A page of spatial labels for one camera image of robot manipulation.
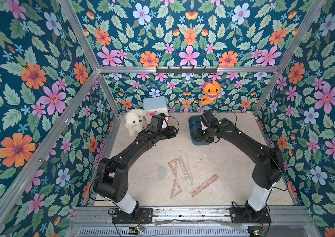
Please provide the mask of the teal plastic storage box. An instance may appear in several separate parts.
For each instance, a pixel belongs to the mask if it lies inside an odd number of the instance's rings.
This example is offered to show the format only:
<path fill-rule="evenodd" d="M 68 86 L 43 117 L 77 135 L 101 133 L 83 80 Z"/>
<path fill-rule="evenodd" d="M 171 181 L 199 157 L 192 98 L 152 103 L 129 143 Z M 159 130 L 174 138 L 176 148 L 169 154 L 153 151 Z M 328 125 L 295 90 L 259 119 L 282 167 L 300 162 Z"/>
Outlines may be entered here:
<path fill-rule="evenodd" d="M 191 116 L 189 118 L 189 130 L 190 130 L 190 136 L 192 143 L 196 146 L 206 146 L 209 145 L 210 143 L 207 141 L 202 141 L 196 138 L 196 133 L 198 130 L 202 130 L 201 126 L 201 119 L 200 116 Z"/>

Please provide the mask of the thin clear ruler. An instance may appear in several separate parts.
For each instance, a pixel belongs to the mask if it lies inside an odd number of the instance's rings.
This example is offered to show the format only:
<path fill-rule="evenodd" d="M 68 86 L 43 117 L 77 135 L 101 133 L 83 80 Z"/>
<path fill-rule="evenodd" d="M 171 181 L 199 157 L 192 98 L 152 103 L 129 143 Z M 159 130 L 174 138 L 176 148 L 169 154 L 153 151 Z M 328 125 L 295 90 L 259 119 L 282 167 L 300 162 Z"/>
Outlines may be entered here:
<path fill-rule="evenodd" d="M 193 181 L 193 176 L 192 176 L 192 172 L 191 172 L 189 156 L 188 156 L 187 153 L 185 153 L 185 157 L 186 157 L 187 170 L 188 170 L 188 174 L 189 174 L 190 184 L 191 184 L 191 186 L 194 186 L 194 181 Z"/>

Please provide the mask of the pink long straight ruler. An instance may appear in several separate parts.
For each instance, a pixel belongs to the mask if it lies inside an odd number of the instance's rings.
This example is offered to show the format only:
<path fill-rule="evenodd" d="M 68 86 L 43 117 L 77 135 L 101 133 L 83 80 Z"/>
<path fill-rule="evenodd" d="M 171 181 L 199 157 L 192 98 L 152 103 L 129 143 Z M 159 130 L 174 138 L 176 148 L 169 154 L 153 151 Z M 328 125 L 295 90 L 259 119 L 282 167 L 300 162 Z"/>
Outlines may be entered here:
<path fill-rule="evenodd" d="M 214 174 L 213 176 L 211 176 L 210 178 L 208 178 L 206 181 L 204 181 L 203 183 L 201 183 L 199 186 L 197 186 L 195 189 L 193 189 L 190 192 L 190 196 L 191 197 L 195 197 L 197 194 L 199 194 L 200 192 L 202 192 L 205 188 L 207 188 L 208 186 L 210 186 L 212 183 L 214 183 L 218 179 L 219 179 L 219 176 L 217 174 Z"/>

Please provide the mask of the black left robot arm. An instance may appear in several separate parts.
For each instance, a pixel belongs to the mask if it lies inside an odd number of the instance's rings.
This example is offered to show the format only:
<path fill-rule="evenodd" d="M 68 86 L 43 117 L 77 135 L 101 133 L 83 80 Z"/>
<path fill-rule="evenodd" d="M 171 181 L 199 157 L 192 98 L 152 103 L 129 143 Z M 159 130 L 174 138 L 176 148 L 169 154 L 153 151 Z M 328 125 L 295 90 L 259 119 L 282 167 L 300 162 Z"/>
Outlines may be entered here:
<path fill-rule="evenodd" d="M 166 117 L 164 113 L 153 115 L 151 123 L 125 150 L 111 159 L 102 159 L 98 164 L 97 175 L 91 183 L 92 190 L 126 214 L 136 212 L 139 206 L 128 193 L 130 168 L 157 142 L 175 138 L 178 134 L 178 129 L 172 125 L 163 128 Z"/>

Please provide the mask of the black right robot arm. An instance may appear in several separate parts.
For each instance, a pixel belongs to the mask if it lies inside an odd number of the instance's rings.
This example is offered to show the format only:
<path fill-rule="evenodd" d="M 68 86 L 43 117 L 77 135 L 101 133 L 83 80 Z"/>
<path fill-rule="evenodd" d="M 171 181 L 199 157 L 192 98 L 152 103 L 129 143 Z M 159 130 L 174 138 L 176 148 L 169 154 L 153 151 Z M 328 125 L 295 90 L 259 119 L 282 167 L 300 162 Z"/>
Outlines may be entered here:
<path fill-rule="evenodd" d="M 196 131 L 196 139 L 214 143 L 223 139 L 244 152 L 255 164 L 252 179 L 255 182 L 252 194 L 245 203 L 246 213 L 261 212 L 267 207 L 272 189 L 284 178 L 283 155 L 279 149 L 271 149 L 247 134 L 226 118 L 217 119 L 211 111 L 200 115 L 204 129 Z"/>

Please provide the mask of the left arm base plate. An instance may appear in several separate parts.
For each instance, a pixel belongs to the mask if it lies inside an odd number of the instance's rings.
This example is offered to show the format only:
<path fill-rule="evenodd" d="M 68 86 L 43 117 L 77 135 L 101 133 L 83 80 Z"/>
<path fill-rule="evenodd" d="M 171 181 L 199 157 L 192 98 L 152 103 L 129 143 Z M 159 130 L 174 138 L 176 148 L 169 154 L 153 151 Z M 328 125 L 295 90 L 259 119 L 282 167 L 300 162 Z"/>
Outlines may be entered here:
<path fill-rule="evenodd" d="M 115 209 L 112 214 L 113 224 L 150 224 L 153 218 L 153 208 L 136 208 L 133 213 L 127 214 Z"/>

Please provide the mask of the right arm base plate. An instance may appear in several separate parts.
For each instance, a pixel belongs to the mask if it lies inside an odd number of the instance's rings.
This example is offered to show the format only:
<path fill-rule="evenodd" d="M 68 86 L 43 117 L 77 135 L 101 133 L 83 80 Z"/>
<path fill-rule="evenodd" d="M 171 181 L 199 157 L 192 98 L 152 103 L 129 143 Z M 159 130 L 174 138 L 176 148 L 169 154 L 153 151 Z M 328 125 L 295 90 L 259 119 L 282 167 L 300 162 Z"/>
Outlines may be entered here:
<path fill-rule="evenodd" d="M 252 208 L 231 207 L 229 208 L 232 223 L 236 224 L 270 224 L 271 215 L 268 207 L 260 211 Z"/>

